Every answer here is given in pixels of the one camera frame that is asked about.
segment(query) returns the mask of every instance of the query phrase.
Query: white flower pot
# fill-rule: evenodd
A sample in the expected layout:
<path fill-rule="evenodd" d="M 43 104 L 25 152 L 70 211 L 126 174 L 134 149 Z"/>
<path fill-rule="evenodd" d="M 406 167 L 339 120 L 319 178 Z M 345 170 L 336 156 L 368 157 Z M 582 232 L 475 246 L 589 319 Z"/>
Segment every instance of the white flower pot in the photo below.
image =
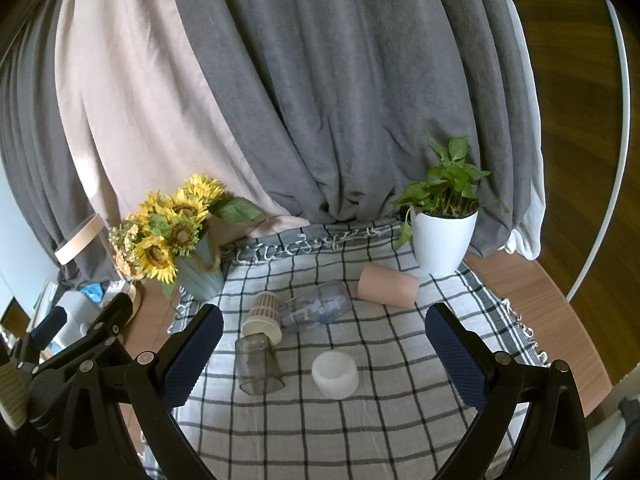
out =
<path fill-rule="evenodd" d="M 415 261 L 434 276 L 458 270 L 476 227 L 478 212 L 466 218 L 437 218 L 411 209 Z"/>

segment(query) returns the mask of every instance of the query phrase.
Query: white round cup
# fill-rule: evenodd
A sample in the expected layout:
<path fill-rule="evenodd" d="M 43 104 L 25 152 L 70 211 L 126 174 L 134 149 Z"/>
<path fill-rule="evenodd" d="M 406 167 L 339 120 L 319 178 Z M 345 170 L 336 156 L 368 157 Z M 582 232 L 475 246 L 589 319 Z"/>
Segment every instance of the white round cup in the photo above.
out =
<path fill-rule="evenodd" d="M 336 350 L 322 352 L 311 365 L 311 376 L 320 392 L 329 399 L 345 399 L 358 388 L 356 361 Z"/>
<path fill-rule="evenodd" d="M 280 329 L 280 301 L 272 292 L 261 292 L 249 311 L 249 317 L 242 323 L 242 335 L 266 334 L 272 345 L 282 340 Z"/>

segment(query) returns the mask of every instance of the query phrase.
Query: black and white plaid cloth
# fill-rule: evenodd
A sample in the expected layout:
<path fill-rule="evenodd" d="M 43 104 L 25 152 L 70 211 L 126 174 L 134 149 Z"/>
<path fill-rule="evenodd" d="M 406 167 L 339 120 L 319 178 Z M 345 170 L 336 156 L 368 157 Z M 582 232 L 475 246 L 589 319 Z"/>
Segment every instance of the black and white plaid cloth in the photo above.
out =
<path fill-rule="evenodd" d="M 424 312 L 445 302 L 492 351 L 541 365 L 535 341 L 505 301 L 464 264 L 433 279 L 416 265 L 409 244 L 399 251 L 395 220 L 311 226 L 227 247 L 226 282 L 216 303 L 225 331 L 188 402 L 175 420 L 213 474 L 222 479 L 429 479 L 468 429 L 476 410 L 465 406 L 424 335 Z M 418 276 L 411 310 L 356 298 L 364 263 Z M 284 303 L 319 283 L 343 280 L 353 310 L 325 328 L 286 333 L 277 357 L 286 386 L 252 397 L 238 388 L 234 344 L 256 295 L 269 290 Z M 199 307 L 190 297 L 172 330 L 184 328 Z M 311 377 L 314 358 L 327 349 L 350 354 L 360 385 L 345 400 L 322 396 Z M 524 419 L 519 406 L 488 473 L 504 467 Z M 147 449 L 145 467 L 162 478 Z"/>

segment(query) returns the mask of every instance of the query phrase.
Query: screw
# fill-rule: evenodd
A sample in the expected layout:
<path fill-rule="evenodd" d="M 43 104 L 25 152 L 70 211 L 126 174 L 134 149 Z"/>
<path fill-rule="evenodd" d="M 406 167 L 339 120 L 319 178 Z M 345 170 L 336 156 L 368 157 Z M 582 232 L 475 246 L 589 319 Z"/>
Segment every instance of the screw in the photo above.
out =
<path fill-rule="evenodd" d="M 80 363 L 80 366 L 78 367 L 78 369 L 79 369 L 81 372 L 88 372 L 88 371 L 89 371 L 89 370 L 91 370 L 91 368 L 93 368 L 93 367 L 94 367 L 94 362 L 93 362 L 93 361 L 89 361 L 89 360 L 87 360 L 87 361 L 82 361 L 82 362 Z"/>
<path fill-rule="evenodd" d="M 501 365 L 508 365 L 511 362 L 511 356 L 507 352 L 496 352 L 494 359 Z"/>
<path fill-rule="evenodd" d="M 141 365 L 148 365 L 156 356 L 153 352 L 142 352 L 136 359 Z"/>
<path fill-rule="evenodd" d="M 557 359 L 556 360 L 556 368 L 558 370 L 560 370 L 561 372 L 568 372 L 569 371 L 569 365 L 566 363 L 566 361 L 562 361 L 562 359 Z"/>

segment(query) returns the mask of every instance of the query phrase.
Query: blue gripper pad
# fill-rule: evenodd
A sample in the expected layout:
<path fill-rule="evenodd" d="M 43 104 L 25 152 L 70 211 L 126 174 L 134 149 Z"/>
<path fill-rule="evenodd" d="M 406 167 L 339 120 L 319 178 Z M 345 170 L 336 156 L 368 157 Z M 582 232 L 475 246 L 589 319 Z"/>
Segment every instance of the blue gripper pad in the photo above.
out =
<path fill-rule="evenodd" d="M 162 403 L 169 410 L 187 402 L 222 337 L 224 325 L 220 309 L 212 308 L 168 366 L 162 381 Z"/>
<path fill-rule="evenodd" d="M 463 329 L 457 319 L 453 319 Z M 432 305 L 424 316 L 424 331 L 467 406 L 482 410 L 487 400 L 486 376 L 447 319 Z"/>
<path fill-rule="evenodd" d="M 66 310 L 57 305 L 51 309 L 51 312 L 36 328 L 31 330 L 30 336 L 33 345 L 42 352 L 65 325 Z"/>

